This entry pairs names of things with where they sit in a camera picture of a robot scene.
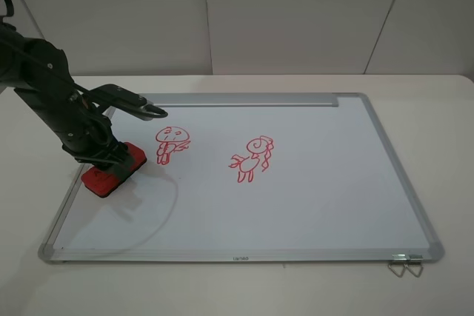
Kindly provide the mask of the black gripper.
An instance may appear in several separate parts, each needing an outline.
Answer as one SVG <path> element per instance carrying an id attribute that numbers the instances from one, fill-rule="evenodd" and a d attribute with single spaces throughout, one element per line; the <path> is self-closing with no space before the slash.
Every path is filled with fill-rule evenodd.
<path id="1" fill-rule="evenodd" d="M 97 169 L 108 170 L 119 181 L 131 175 L 133 156 L 125 144 L 112 133 L 111 121 L 105 115 L 60 117 L 62 149 L 80 164 L 91 164 Z"/>

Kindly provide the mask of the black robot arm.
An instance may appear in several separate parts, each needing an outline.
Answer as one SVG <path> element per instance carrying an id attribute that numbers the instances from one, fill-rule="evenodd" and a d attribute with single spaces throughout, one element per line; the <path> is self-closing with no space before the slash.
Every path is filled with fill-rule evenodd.
<path id="1" fill-rule="evenodd" d="M 25 38 L 1 23 L 1 83 L 59 138 L 62 148 L 79 163 L 128 179 L 135 159 L 112 133 L 110 119 L 75 87 L 64 51 L 38 38 Z"/>

